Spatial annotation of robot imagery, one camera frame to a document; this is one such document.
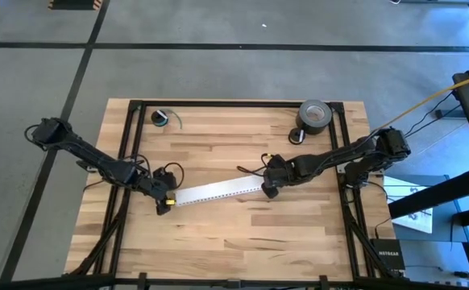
silver ruler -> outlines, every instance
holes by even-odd
[[[246,176],[194,188],[180,189],[176,191],[176,205],[191,205],[243,193],[253,193],[261,190],[263,182],[263,177]]]

concrete floor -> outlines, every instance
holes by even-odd
[[[88,39],[96,12],[47,4],[1,0],[0,40]],[[111,0],[98,41],[469,46],[469,9],[385,0]],[[60,114],[82,52],[0,49],[0,269],[43,158],[23,129]],[[109,97],[319,98],[365,101],[375,127],[468,69],[469,53],[95,50],[70,122],[94,143]],[[396,127],[408,130],[433,105]],[[462,170],[458,161],[444,168],[430,148],[463,124],[445,120],[416,134],[413,156],[392,170]],[[86,178],[74,161],[66,153],[56,158],[16,279],[62,272]]]

butcher block tabletop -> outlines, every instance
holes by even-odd
[[[129,101],[109,100],[98,136],[97,147],[114,157]],[[345,101],[344,106],[351,142],[368,135],[363,103]],[[164,108],[181,117],[182,129],[172,114],[168,125],[154,126],[151,113],[163,108],[148,107],[139,153],[148,158],[152,170],[169,162],[181,164],[185,169],[181,189],[246,176],[236,166],[259,168],[263,153],[289,159],[331,150],[327,129],[307,136],[302,145],[288,142],[297,108]],[[137,116],[135,113],[127,152],[131,151]],[[337,114],[334,122],[341,146]],[[179,180],[180,170],[171,170]],[[100,179],[90,174],[87,183]],[[371,180],[383,184],[382,178]],[[100,238],[109,194],[107,183],[84,192],[65,271],[77,267]],[[371,184],[362,188],[362,202],[372,238],[375,226],[390,218],[386,197]],[[381,238],[394,238],[390,221],[378,232]],[[355,240],[360,273],[365,275],[362,247]],[[112,241],[103,271],[109,268],[111,252]],[[352,280],[335,169],[326,169],[309,183],[282,188],[272,200],[258,191],[173,207],[164,216],[156,215],[152,198],[132,193],[117,277],[137,278],[140,272],[153,279],[318,280],[326,275],[331,281]]]

yellow cable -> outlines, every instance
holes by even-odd
[[[392,119],[392,121],[387,122],[387,123],[385,123],[384,125],[381,125],[381,126],[377,127],[376,129],[374,129],[374,131],[378,131],[379,129],[385,128],[386,126],[388,126],[388,125],[394,123],[395,121],[399,120],[400,118],[403,118],[406,114],[411,113],[413,110],[415,110],[415,109],[417,109],[418,107],[420,107],[420,106],[426,104],[427,102],[429,102],[429,101],[435,99],[436,97],[442,95],[443,93],[448,92],[448,91],[451,91],[451,90],[454,90],[454,89],[456,89],[456,88],[459,88],[459,87],[461,87],[461,86],[463,86],[463,85],[467,85],[467,84],[469,84],[469,79],[468,79],[468,80],[465,80],[465,81],[461,81],[461,82],[459,82],[458,84],[452,85],[451,87],[447,87],[447,88],[445,88],[445,89],[443,89],[443,90],[441,90],[441,91],[438,91],[438,92],[434,93],[433,95],[431,95],[431,96],[427,97],[426,99],[424,99],[422,102],[418,103],[417,105],[413,106],[412,108],[410,108],[410,109],[406,110],[405,112],[401,113],[399,116],[397,116],[397,117],[395,117],[394,119]]]

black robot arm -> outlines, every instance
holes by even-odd
[[[360,186],[367,180],[369,172],[389,168],[409,154],[410,148],[403,133],[389,128],[320,155],[299,155],[289,160],[274,155],[264,171],[262,190],[269,198],[274,198],[280,187],[304,184],[319,176],[325,169],[348,162],[345,167],[345,184],[351,187]],[[359,162],[352,162],[359,158],[362,158]]]
[[[68,122],[58,118],[43,118],[39,125],[32,127],[35,129],[31,136],[28,136],[29,127],[25,131],[25,137],[44,151],[65,150],[80,159],[77,161],[79,166],[86,171],[96,169],[110,184],[153,197],[156,200],[158,214],[170,210],[166,204],[167,191],[177,187],[176,178],[171,172],[158,168],[152,175],[141,166],[140,162],[132,159],[115,159],[84,141],[73,133]]]

